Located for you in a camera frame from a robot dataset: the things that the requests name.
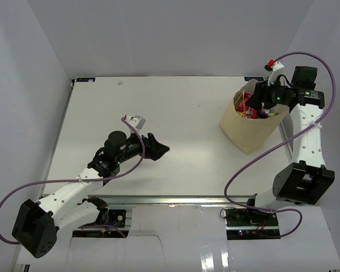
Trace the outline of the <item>dark blue chips bag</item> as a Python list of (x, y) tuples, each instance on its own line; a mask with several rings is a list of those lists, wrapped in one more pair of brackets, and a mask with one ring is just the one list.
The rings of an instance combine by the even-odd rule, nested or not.
[(256, 118), (266, 119), (266, 118), (274, 117), (277, 115), (278, 115), (277, 112), (273, 113), (273, 112), (270, 112), (268, 109), (262, 109), (261, 111), (257, 112)]

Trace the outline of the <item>red candy packet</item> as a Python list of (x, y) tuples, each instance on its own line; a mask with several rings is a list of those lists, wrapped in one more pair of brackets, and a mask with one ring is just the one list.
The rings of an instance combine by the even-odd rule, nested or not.
[(241, 117), (250, 119), (257, 118), (257, 111), (249, 106), (246, 106), (244, 103), (240, 103), (236, 111)]

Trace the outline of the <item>purple white snack packet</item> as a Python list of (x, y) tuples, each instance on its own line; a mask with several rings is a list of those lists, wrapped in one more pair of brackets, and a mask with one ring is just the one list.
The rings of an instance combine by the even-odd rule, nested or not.
[(234, 105), (235, 108), (239, 108), (239, 107), (244, 107), (245, 103), (247, 102), (247, 100), (249, 100), (252, 97), (252, 93), (250, 92), (240, 92), (235, 96), (235, 100), (234, 100)]

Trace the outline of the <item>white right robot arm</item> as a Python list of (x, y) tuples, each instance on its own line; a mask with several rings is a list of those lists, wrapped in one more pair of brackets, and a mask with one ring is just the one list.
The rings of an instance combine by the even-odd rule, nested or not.
[(257, 226), (265, 219), (263, 209), (278, 210), (287, 205), (315, 205), (334, 182), (335, 173), (327, 169), (321, 150), (321, 125), (317, 119), (325, 106), (324, 94), (315, 90), (317, 68), (295, 67), (291, 80), (281, 84), (284, 66), (279, 61), (266, 65), (268, 80), (256, 84), (247, 103), (253, 109), (276, 105), (289, 108), (293, 133), (304, 134), (292, 141), (292, 162), (275, 177), (271, 189), (255, 194), (247, 203), (245, 221)]

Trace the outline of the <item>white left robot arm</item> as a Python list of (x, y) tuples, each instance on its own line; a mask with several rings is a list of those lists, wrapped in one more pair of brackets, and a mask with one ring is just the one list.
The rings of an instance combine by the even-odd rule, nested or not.
[(21, 204), (12, 236), (34, 258), (41, 258), (54, 247), (60, 233), (83, 226), (116, 228), (118, 225), (109, 221), (107, 203), (91, 193), (116, 177), (121, 163), (135, 156), (156, 161), (169, 150), (151, 133), (138, 137), (134, 133), (127, 136), (122, 131), (111, 132), (78, 181), (36, 202), (28, 199)]

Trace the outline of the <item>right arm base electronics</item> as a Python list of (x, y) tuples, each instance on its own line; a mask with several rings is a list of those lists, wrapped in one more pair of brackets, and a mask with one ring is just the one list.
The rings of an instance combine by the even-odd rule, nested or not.
[(280, 238), (278, 218), (275, 214), (224, 207), (219, 215), (225, 222), (228, 241)]

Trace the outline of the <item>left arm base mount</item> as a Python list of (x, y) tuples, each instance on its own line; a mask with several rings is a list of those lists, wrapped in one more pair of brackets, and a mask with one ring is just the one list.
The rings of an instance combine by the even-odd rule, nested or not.
[(125, 239), (129, 233), (126, 226), (126, 210), (108, 210), (99, 214), (93, 223), (73, 231), (75, 238)]

